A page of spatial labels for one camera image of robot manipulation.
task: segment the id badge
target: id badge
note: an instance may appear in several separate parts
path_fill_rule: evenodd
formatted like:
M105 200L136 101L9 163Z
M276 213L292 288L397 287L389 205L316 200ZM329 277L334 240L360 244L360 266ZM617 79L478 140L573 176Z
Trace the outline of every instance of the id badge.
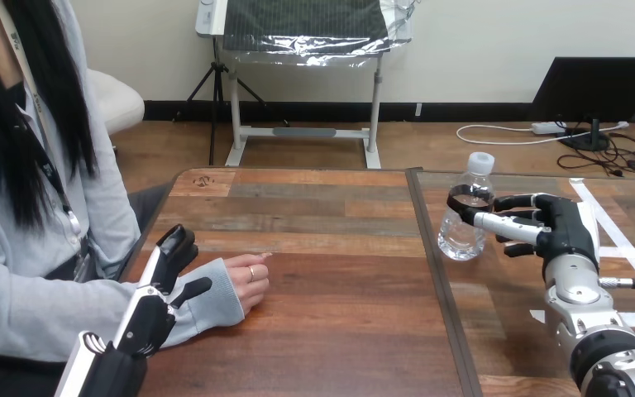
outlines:
M94 269L93 261L91 261L91 255L86 254L84 256L81 252L77 254L76 266L74 268L74 281L77 283L85 283L93 280L95 274L96 270Z
M71 209L67 211L67 218L69 218L69 223L72 225L72 232L78 236L81 234L81 223L79 223L79 219L74 215L74 211Z

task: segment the monitor stand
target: monitor stand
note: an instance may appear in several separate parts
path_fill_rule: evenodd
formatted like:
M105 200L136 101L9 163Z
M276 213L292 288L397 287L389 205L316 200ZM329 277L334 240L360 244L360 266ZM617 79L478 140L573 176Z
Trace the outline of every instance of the monitor stand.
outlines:
M556 136L573 136L587 131L585 128L566 128L566 132ZM559 142L577 151L606 151L609 148L609 136L600 132L600 120L597 118L593 119L590 134L561 139Z

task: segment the long black hair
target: long black hair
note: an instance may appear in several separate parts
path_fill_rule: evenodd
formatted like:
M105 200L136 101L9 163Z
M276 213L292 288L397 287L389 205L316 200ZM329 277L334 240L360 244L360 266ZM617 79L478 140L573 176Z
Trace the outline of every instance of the long black hair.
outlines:
M51 0L4 0L4 4L18 29L38 91L55 119L70 164L69 177L82 161L94 175L96 157L84 92L55 6ZM31 140L25 134L30 132L15 127L22 125L20 111L0 79L0 181L16 224L42 228L45 182L34 152L27 150Z

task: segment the plastic water bottle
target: plastic water bottle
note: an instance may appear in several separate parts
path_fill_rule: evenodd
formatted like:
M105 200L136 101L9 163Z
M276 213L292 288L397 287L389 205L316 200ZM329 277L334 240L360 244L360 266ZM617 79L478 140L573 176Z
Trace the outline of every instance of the plastic water bottle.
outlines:
M486 202L482 198L461 194L454 199L465 205L485 207L494 199L493 185L490 183L490 171L493 170L495 158L488 153L471 153L468 170L456 181L454 186L468 185L471 190L490 194ZM468 261L477 257L485 246L485 231L461 221L458 213L448 206L442 220L442 227L437 238L439 248L455 261Z

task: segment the woman's hand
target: woman's hand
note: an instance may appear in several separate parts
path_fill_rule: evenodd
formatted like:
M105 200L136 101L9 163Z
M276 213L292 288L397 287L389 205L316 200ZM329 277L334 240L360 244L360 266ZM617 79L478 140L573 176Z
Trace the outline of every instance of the woman's hand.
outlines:
M227 273L235 286L235 292L247 315L264 298L269 288L269 269L264 259L271 254L240 255L225 260Z

